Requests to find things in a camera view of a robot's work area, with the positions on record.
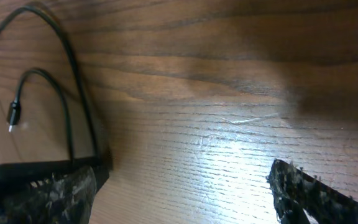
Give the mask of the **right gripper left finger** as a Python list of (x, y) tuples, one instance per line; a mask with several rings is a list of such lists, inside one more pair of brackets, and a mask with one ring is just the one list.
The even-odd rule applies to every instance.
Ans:
[(88, 223), (97, 184), (91, 167), (2, 199), (0, 223)]

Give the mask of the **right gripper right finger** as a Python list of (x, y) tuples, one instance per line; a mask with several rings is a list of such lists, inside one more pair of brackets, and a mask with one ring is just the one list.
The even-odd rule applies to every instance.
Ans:
[(358, 223), (358, 202), (283, 160), (272, 163), (267, 182), (280, 223)]

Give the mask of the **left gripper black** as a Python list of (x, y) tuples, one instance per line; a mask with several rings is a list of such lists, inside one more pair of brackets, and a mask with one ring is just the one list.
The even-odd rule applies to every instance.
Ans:
[(109, 169), (102, 165), (97, 157), (85, 157), (74, 161), (24, 162), (0, 165), (0, 214), (4, 210), (2, 200), (14, 193), (21, 192), (30, 186), (30, 183), (46, 180), (53, 176), (61, 177), (72, 174), (80, 168), (89, 166), (96, 177), (96, 190), (109, 178)]

